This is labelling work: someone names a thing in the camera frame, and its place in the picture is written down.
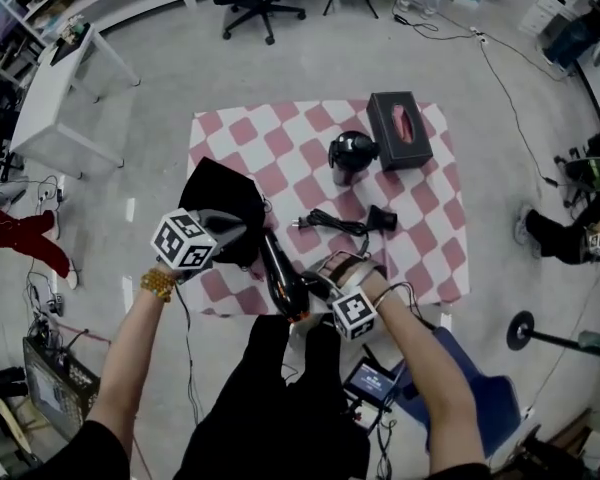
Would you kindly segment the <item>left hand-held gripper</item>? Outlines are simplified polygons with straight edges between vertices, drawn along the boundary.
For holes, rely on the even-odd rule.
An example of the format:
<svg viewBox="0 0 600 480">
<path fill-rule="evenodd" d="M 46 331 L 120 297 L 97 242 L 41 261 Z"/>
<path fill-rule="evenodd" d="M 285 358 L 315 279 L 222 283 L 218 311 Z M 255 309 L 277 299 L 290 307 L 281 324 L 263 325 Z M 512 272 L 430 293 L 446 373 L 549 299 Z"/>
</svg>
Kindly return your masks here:
<svg viewBox="0 0 600 480">
<path fill-rule="evenodd" d="M 167 213 L 150 240 L 158 260 L 176 273 L 179 283 L 207 269 L 211 257 L 216 263 L 237 263 L 242 257 L 244 232 L 232 231 L 245 227 L 239 217 L 215 209 L 201 209 L 198 217 L 199 222 L 183 208 Z"/>
</svg>

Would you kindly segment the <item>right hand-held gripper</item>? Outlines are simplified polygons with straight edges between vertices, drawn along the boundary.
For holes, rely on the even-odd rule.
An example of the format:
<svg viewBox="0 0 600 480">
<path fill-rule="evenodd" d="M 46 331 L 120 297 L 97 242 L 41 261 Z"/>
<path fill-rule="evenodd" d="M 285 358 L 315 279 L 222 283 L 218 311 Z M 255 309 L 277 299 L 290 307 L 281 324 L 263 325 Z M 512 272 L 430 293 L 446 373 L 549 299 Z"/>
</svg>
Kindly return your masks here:
<svg viewBox="0 0 600 480">
<path fill-rule="evenodd" d="M 386 276 L 386 268 L 381 264 L 368 257 L 352 255 L 362 260 L 371 260 L 375 268 L 384 277 Z M 325 260 L 330 256 L 310 266 L 300 275 L 300 278 L 307 290 L 322 300 L 331 311 L 333 323 L 341 336 L 348 341 L 353 341 L 373 329 L 377 311 L 360 287 L 340 289 L 329 278 L 319 274 Z"/>
</svg>

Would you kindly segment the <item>black hair dryer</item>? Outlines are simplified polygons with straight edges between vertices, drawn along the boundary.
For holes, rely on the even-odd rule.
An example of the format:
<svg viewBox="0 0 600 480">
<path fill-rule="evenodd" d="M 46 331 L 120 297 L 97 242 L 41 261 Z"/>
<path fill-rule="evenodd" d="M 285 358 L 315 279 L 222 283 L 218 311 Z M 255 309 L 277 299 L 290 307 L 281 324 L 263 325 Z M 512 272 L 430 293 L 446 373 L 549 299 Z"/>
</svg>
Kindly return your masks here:
<svg viewBox="0 0 600 480">
<path fill-rule="evenodd" d="M 307 318 L 310 313 L 309 297 L 314 295 L 301 281 L 303 272 L 296 271 L 269 227 L 261 232 L 259 251 L 269 294 L 277 310 L 292 323 Z"/>
</svg>

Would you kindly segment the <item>black drawstring bag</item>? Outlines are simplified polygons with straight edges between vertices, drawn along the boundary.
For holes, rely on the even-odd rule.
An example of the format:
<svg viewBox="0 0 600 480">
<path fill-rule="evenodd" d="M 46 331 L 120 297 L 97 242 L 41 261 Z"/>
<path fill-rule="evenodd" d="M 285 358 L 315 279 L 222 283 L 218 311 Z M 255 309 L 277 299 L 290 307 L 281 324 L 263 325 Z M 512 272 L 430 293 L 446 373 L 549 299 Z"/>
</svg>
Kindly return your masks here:
<svg viewBox="0 0 600 480">
<path fill-rule="evenodd" d="M 234 264 L 251 266 L 258 257 L 258 245 L 265 220 L 264 199 L 253 180 L 221 163 L 202 158 L 189 176 L 178 206 L 198 215 L 201 209 L 215 209 L 239 217 L 244 228 L 241 240 L 242 257 Z"/>
</svg>

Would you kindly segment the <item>person's left forearm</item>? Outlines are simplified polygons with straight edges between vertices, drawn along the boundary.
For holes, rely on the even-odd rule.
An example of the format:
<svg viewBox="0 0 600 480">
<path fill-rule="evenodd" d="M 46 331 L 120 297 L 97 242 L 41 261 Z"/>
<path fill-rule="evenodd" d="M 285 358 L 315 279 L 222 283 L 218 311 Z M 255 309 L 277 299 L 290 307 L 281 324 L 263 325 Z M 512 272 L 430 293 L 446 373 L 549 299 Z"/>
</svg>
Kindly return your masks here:
<svg viewBox="0 0 600 480">
<path fill-rule="evenodd" d="M 142 276 L 133 304 L 106 355 L 98 397 L 88 419 L 109 429 L 126 454 L 132 453 L 135 418 L 152 348 L 176 273 L 162 262 Z"/>
</svg>

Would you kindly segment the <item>person's right forearm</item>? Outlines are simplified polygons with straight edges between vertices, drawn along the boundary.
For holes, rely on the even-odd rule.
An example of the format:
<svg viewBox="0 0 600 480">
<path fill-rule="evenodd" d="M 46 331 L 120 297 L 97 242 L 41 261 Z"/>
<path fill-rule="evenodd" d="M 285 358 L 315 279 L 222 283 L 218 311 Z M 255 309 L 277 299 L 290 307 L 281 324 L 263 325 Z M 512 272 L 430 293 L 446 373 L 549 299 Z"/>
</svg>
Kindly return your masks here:
<svg viewBox="0 0 600 480">
<path fill-rule="evenodd" d="M 456 361 L 394 291 L 377 312 L 429 413 L 430 477 L 488 479 L 475 399 Z"/>
</svg>

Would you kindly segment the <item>small black plastic part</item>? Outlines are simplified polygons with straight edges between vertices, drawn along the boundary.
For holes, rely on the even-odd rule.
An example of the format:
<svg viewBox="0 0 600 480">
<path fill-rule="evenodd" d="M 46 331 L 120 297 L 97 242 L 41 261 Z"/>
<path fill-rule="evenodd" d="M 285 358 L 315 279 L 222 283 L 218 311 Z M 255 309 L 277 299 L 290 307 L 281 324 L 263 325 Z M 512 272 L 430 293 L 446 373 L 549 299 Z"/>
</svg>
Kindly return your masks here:
<svg viewBox="0 0 600 480">
<path fill-rule="evenodd" d="M 372 205 L 366 221 L 368 231 L 390 231 L 394 232 L 397 228 L 397 214 L 383 210 L 376 205 Z"/>
</svg>

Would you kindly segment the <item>person's right hand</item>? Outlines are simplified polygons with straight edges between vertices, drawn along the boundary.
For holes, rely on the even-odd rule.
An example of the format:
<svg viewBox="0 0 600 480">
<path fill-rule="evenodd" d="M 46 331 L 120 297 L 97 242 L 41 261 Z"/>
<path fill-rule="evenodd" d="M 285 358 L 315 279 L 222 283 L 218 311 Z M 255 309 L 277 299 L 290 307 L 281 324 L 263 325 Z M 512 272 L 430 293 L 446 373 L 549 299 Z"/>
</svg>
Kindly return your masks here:
<svg viewBox="0 0 600 480">
<path fill-rule="evenodd" d="M 326 259 L 319 274 L 329 278 L 340 289 L 360 287 L 371 302 L 389 288 L 388 281 L 371 260 L 362 260 L 344 251 Z"/>
</svg>

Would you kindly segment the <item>thin metal bangle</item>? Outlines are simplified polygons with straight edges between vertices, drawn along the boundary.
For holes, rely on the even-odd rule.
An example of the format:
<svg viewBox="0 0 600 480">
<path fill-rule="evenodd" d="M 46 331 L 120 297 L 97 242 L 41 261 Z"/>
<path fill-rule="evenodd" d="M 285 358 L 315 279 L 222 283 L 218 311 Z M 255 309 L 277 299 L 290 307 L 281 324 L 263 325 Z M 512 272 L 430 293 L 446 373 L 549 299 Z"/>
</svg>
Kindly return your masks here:
<svg viewBox="0 0 600 480">
<path fill-rule="evenodd" d="M 373 302 L 374 305 L 374 309 L 376 311 L 379 310 L 379 308 L 381 307 L 382 303 L 384 302 L 384 300 L 389 297 L 392 292 L 397 288 L 397 285 L 391 285 L 388 288 L 386 288 Z"/>
</svg>

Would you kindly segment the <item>pink white checkered tablecloth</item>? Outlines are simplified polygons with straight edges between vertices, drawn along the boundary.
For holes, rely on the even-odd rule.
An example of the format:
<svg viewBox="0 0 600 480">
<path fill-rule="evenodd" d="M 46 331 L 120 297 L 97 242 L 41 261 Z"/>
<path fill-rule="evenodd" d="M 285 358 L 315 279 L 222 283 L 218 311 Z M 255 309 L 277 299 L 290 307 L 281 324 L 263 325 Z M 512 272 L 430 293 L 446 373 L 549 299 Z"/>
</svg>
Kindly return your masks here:
<svg viewBox="0 0 600 480">
<path fill-rule="evenodd" d="M 333 181 L 330 142 L 349 130 L 367 132 L 362 100 L 285 102 L 198 113 L 192 163 L 210 158 L 251 178 L 271 210 L 283 251 L 304 269 L 331 252 L 366 247 L 395 281 L 407 281 L 423 304 L 452 303 L 470 290 L 465 213 L 448 125 L 440 108 L 419 107 L 432 158 L 422 167 L 385 172 L 373 163 L 353 185 Z M 356 239 L 294 221 L 319 208 L 364 221 L 372 206 L 393 212 L 397 227 Z"/>
</svg>

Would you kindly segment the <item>small black monitor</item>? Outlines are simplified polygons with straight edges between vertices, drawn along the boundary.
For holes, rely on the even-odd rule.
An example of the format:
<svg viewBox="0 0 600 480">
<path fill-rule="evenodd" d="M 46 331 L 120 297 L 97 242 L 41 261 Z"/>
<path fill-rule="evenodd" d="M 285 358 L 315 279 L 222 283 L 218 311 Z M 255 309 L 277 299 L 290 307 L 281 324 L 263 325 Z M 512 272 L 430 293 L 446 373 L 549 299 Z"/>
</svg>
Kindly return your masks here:
<svg viewBox="0 0 600 480">
<path fill-rule="evenodd" d="M 381 409 L 396 385 L 396 375 L 363 357 L 345 379 L 343 388 L 356 400 Z"/>
</svg>

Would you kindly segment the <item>person's black clothing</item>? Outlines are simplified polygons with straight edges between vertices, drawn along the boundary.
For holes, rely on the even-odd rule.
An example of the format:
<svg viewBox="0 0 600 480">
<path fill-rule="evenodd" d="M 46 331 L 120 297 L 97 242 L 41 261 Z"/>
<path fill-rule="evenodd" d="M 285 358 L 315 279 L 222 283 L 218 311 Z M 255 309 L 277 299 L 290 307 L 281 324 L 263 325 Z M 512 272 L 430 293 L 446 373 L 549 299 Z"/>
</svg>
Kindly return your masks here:
<svg viewBox="0 0 600 480">
<path fill-rule="evenodd" d="M 338 334 L 327 325 L 310 331 L 304 374 L 289 385 L 281 376 L 288 331 L 282 317 L 257 318 L 173 480 L 349 480 L 363 471 L 369 445 L 344 418 Z M 131 480 L 130 458 L 109 429 L 87 418 L 22 480 Z"/>
</svg>

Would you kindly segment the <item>black tissue box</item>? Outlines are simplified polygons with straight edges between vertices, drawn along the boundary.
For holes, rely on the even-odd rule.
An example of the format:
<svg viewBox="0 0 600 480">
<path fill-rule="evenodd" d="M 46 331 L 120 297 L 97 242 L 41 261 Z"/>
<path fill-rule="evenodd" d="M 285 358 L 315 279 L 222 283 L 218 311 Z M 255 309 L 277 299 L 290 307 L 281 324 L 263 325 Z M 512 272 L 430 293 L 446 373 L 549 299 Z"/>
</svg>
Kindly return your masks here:
<svg viewBox="0 0 600 480">
<path fill-rule="evenodd" d="M 423 117 L 410 91 L 372 93 L 366 112 L 383 171 L 420 168 L 433 157 Z"/>
</svg>

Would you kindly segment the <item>blue chair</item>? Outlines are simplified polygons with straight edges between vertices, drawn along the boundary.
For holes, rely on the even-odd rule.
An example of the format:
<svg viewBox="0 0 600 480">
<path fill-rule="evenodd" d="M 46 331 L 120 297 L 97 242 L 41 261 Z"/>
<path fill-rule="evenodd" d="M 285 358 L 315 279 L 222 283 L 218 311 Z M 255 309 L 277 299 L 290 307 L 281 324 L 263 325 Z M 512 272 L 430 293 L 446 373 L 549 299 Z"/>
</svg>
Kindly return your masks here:
<svg viewBox="0 0 600 480">
<path fill-rule="evenodd" d="M 521 424 L 516 392 L 508 376 L 487 376 L 474 364 L 453 335 L 444 327 L 432 334 L 463 372 L 473 393 L 479 433 L 486 458 L 490 458 Z M 430 431 L 430 418 L 423 398 L 405 368 L 397 383 L 397 405 Z"/>
</svg>

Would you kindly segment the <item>black lattice side table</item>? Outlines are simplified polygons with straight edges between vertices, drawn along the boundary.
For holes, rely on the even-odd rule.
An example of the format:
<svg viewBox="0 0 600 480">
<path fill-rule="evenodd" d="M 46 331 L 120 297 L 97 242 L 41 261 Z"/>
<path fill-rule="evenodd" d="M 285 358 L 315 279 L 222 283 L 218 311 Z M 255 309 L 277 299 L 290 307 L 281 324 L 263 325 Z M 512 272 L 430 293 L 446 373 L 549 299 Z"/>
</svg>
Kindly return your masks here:
<svg viewBox="0 0 600 480">
<path fill-rule="evenodd" d="M 80 362 L 73 354 L 60 355 L 61 370 L 66 377 L 66 386 L 72 406 L 85 419 L 97 398 L 100 378 Z"/>
</svg>

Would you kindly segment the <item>white table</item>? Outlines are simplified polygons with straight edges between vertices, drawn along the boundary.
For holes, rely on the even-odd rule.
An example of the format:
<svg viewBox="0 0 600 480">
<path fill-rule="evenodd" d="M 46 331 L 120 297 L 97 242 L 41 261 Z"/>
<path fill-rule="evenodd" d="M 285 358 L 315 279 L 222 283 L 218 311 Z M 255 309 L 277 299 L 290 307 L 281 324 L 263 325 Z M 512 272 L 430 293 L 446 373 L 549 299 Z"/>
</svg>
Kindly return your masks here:
<svg viewBox="0 0 600 480">
<path fill-rule="evenodd" d="M 100 32 L 94 26 L 89 26 L 82 44 L 75 51 L 53 63 L 55 51 L 50 50 L 40 61 L 24 98 L 10 147 L 12 153 L 75 179 L 83 176 L 82 169 L 88 153 L 117 168 L 124 166 L 124 159 L 119 154 L 94 143 L 59 117 L 70 88 L 83 92 L 93 102 L 99 100 L 99 96 L 76 77 L 90 46 L 94 46 L 120 69 L 132 86 L 141 84 L 141 78 Z"/>
</svg>

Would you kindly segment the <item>black round-base stand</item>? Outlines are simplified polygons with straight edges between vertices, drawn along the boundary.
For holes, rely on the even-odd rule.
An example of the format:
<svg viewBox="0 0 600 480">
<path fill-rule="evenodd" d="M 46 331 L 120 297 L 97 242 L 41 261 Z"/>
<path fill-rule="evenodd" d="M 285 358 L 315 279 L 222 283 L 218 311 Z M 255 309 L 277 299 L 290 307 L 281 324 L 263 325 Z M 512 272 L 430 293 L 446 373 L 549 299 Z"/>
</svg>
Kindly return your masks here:
<svg viewBox="0 0 600 480">
<path fill-rule="evenodd" d="M 550 335 L 535 329 L 535 319 L 531 312 L 521 311 L 509 324 L 506 335 L 507 346 L 512 351 L 519 351 L 531 340 L 600 358 L 600 332 L 583 330 L 576 339 Z"/>
</svg>

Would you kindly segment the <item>tilted flat monitor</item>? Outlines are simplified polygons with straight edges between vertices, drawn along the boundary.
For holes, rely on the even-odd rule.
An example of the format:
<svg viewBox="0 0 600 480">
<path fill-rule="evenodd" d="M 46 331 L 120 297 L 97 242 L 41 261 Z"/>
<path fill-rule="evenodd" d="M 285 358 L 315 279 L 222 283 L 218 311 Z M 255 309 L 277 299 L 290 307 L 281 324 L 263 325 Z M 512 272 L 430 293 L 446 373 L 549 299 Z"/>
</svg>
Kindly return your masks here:
<svg viewBox="0 0 600 480">
<path fill-rule="evenodd" d="M 23 339 L 23 355 L 34 406 L 63 438 L 71 440 L 84 421 L 77 385 L 58 364 L 56 353 L 41 347 L 33 338 Z"/>
</svg>

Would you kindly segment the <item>black tray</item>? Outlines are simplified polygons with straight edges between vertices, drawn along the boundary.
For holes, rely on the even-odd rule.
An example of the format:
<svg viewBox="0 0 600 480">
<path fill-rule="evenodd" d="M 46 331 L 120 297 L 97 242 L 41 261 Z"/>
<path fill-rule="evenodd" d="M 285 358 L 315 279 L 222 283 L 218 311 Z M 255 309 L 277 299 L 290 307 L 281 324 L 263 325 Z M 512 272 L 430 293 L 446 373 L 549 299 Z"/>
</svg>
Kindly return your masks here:
<svg viewBox="0 0 600 480">
<path fill-rule="evenodd" d="M 70 55 L 71 53 L 73 53 L 74 51 L 79 49 L 80 46 L 83 44 L 85 37 L 87 36 L 90 28 L 91 28 L 91 25 L 89 23 L 84 25 L 82 32 L 76 36 L 76 39 L 71 44 L 67 43 L 62 38 L 58 39 L 56 42 L 57 48 L 55 50 L 55 53 L 52 56 L 50 65 L 55 66 L 58 62 L 60 62 L 61 60 L 66 58 L 68 55 Z"/>
</svg>

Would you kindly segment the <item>small potted plant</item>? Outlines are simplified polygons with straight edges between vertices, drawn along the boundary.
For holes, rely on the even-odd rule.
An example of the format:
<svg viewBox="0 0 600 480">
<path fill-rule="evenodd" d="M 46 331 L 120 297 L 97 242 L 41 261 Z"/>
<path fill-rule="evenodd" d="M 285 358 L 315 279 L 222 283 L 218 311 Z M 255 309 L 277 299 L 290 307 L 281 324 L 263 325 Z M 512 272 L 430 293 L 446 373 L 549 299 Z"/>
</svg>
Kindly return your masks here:
<svg viewBox="0 0 600 480">
<path fill-rule="evenodd" d="M 65 43 L 72 45 L 78 41 L 84 31 L 84 17 L 81 14 L 76 14 L 65 20 L 56 29 L 58 37 Z"/>
</svg>

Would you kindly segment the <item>black green backpack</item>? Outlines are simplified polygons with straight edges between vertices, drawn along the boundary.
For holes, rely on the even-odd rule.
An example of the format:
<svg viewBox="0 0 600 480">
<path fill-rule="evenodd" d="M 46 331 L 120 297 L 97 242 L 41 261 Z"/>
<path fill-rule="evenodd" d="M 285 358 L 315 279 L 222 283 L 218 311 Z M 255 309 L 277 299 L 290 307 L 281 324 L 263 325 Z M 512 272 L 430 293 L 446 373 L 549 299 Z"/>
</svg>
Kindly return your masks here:
<svg viewBox="0 0 600 480">
<path fill-rule="evenodd" d="M 582 190 L 586 193 L 600 192 L 600 137 L 589 142 L 589 149 L 584 155 L 577 148 L 570 150 L 569 159 L 555 156 L 554 163 L 565 178 L 565 186 Z"/>
</svg>

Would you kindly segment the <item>white cubby cabinet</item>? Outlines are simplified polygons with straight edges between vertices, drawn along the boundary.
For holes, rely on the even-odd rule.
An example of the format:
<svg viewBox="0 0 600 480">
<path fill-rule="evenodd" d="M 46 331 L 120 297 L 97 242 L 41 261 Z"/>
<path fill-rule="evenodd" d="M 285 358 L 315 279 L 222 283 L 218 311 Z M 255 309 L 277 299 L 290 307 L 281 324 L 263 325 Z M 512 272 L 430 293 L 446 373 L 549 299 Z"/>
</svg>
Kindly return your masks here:
<svg viewBox="0 0 600 480">
<path fill-rule="evenodd" d="M 551 25 L 561 25 L 576 18 L 571 0 L 534 0 L 522 17 L 518 29 L 538 36 Z"/>
</svg>

